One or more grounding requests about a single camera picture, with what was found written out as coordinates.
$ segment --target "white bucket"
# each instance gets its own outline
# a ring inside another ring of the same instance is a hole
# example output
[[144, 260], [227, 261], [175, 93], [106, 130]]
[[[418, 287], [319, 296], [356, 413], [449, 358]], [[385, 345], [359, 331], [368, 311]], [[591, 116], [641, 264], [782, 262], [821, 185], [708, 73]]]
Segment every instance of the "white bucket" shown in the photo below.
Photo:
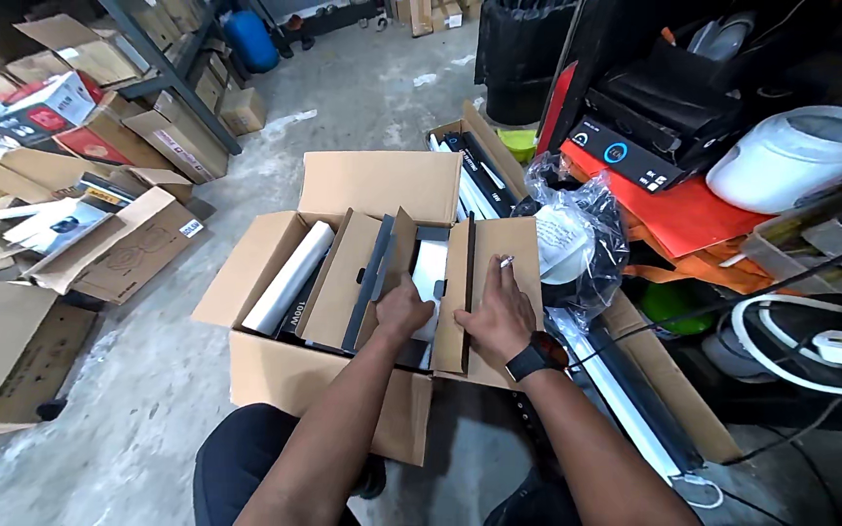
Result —
[[733, 206], [781, 213], [842, 185], [842, 107], [805, 106], [765, 119], [708, 172]]

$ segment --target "plastic bag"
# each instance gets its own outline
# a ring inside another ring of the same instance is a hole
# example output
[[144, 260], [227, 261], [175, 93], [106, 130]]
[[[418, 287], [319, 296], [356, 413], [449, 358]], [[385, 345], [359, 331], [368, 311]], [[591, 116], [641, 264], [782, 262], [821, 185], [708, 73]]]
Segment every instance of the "plastic bag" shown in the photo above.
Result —
[[560, 162], [559, 154], [547, 151], [535, 157], [525, 172], [530, 198], [512, 216], [535, 216], [538, 221], [544, 306], [573, 309], [586, 327], [609, 306], [622, 283], [629, 242], [609, 191], [609, 175], [603, 172], [575, 190], [556, 189], [574, 183]]

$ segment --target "blue barrel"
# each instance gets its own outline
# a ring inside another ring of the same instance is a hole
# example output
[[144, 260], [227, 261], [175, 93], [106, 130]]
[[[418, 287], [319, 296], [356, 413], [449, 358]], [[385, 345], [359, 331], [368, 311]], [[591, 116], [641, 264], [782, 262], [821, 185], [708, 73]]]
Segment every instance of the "blue barrel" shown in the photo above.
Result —
[[223, 29], [251, 73], [265, 73], [278, 66], [278, 50], [258, 15], [248, 10], [234, 12]]

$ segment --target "lime green object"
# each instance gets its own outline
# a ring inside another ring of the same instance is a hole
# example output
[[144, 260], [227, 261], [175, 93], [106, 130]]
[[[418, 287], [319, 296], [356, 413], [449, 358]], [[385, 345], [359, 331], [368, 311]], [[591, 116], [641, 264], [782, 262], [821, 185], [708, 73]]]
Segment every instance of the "lime green object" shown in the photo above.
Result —
[[496, 130], [496, 133], [516, 161], [526, 163], [532, 160], [538, 148], [535, 144], [535, 130]]
[[[649, 283], [649, 288], [642, 295], [639, 304], [642, 312], [653, 322], [681, 316], [700, 307], [696, 298], [683, 282]], [[700, 334], [713, 327], [713, 324], [713, 314], [707, 313], [698, 317], [666, 323], [662, 326], [662, 329], [677, 337]], [[670, 337], [668, 334], [662, 334], [659, 331], [656, 331], [656, 333], [661, 337]]]

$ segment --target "yellow-green item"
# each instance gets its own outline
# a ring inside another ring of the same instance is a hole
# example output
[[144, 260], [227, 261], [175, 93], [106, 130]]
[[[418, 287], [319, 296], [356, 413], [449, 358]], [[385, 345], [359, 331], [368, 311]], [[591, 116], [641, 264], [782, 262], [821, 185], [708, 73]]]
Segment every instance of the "yellow-green item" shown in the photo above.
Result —
[[532, 160], [535, 149], [535, 130], [496, 130], [499, 140], [512, 152], [512, 157], [520, 163]]

